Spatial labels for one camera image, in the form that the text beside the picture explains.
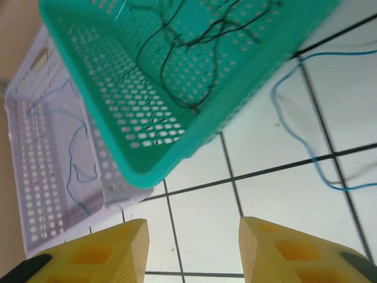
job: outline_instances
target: floor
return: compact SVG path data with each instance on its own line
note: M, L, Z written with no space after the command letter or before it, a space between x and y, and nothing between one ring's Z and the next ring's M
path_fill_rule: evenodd
M344 0L297 53L377 49L377 1ZM83 232L145 218L146 283L241 283L240 216L255 216L377 258L377 187L349 193L320 180L277 119L272 86L287 62L212 143L179 164L152 197ZM308 61L279 99L289 124L339 186L377 181L377 55Z

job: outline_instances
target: plastic basket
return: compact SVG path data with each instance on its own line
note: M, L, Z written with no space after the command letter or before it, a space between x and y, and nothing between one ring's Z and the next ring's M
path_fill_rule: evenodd
M152 192L121 177L44 27L6 90L5 108L27 257ZM78 131L83 124L87 135Z
M122 174L150 187L221 130L338 3L40 0L40 10Z

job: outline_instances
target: white plastic basket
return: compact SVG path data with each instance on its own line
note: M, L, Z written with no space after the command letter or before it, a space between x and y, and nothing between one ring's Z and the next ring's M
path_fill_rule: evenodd
M27 257L151 194L121 177L45 27L5 108Z

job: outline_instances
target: teal plastic basket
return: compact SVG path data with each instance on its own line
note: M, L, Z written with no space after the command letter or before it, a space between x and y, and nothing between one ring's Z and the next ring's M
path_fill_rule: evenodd
M148 188L211 140L338 3L40 0L40 11L123 176Z

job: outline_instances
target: yellow plastic object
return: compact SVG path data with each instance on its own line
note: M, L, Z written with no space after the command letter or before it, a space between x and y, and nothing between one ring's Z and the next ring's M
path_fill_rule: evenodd
M246 283L370 283L340 255L360 253L258 218L241 219L239 245Z
M41 252L52 259L28 283L142 283L148 247L147 221L132 220Z

